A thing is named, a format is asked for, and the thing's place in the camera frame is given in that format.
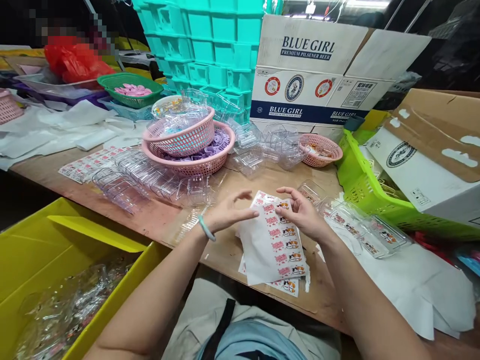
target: table surface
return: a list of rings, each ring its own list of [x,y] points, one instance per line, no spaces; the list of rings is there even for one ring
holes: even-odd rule
[[[68,198],[86,208],[89,208],[117,223],[120,223],[148,238],[173,248],[178,243],[174,234],[178,231],[189,211],[171,206],[168,203],[152,200],[143,208],[141,214],[128,215],[119,207],[113,205],[95,192],[91,184],[78,184],[67,177],[60,175],[58,170],[74,160],[86,156],[84,151],[71,149],[49,156],[37,156],[19,162],[10,168],[35,183],[38,183],[61,196]],[[323,169],[315,169],[303,163],[291,172],[269,165],[256,179],[250,181],[230,166],[227,161],[227,176],[220,190],[220,198],[225,194],[238,189],[252,189],[255,194],[262,190],[274,195],[276,188],[289,186],[297,188],[307,179],[313,180],[328,196],[336,198],[343,190],[337,179],[337,171],[333,165]],[[249,206],[249,202],[241,200],[239,207]],[[239,238],[235,237],[235,227],[219,232],[216,242],[209,242],[200,262],[219,273],[222,273],[243,284],[247,284],[247,277],[238,272],[243,249]],[[304,291],[304,281],[300,283],[298,298],[274,289],[266,284],[255,285],[253,288],[274,298],[275,300],[300,311],[313,319],[327,324],[342,333],[349,334],[348,325],[342,313],[335,287],[328,272],[327,266],[317,256],[315,243],[302,237],[302,245],[306,249],[305,256],[311,270],[310,291]],[[435,331],[435,341],[425,341],[433,359],[480,359],[480,316],[475,320],[475,329],[465,332],[460,340],[444,333]]]

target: pink candy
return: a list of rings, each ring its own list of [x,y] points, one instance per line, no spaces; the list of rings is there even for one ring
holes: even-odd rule
[[[122,95],[127,95],[131,97],[143,97],[150,95],[152,93],[152,90],[149,88],[145,88],[143,85],[133,85],[133,84],[123,84],[124,87],[116,87],[115,92],[122,94]]]

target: green basket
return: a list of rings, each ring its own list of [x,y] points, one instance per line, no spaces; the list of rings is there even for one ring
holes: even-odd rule
[[[111,75],[100,76],[97,81],[112,98],[134,109],[141,109],[152,105],[162,97],[160,93],[164,90],[164,87],[159,83],[131,72],[118,72]],[[115,91],[115,88],[121,88],[124,84],[143,85],[151,90],[151,94],[135,97],[126,96]]]
[[[335,164],[338,167],[338,181],[345,191],[345,200],[368,214],[382,216],[405,231],[418,230],[443,239],[480,240],[480,229],[418,212],[411,202],[388,196],[352,133],[348,130],[343,130],[343,133],[339,144],[343,157]]]

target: person in background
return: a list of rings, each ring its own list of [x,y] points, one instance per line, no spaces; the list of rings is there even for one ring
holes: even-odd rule
[[[293,188],[280,187],[277,192],[290,195],[292,201],[292,210],[277,208],[277,214],[320,245],[362,357],[430,359],[410,325],[312,204]],[[255,209],[235,208],[238,199],[251,200],[251,190],[232,194],[207,213],[204,224],[212,234],[259,216]],[[201,225],[195,225],[128,297],[85,359],[149,359],[166,332],[208,241]],[[319,331],[316,336],[298,331],[256,306],[236,303],[217,285],[198,278],[162,358],[338,360],[339,344],[334,339],[333,329]]]

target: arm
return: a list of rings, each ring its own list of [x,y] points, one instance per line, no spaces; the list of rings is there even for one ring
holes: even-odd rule
[[[369,360],[430,359],[407,321],[312,204],[293,188],[281,187],[277,192],[291,195],[293,210],[277,208],[277,213],[321,246],[346,321],[362,356]]]
[[[212,233],[254,218],[257,211],[235,209],[251,190],[230,195],[204,219]],[[147,358],[175,312],[209,239],[199,224],[132,292],[85,356],[88,360]]]

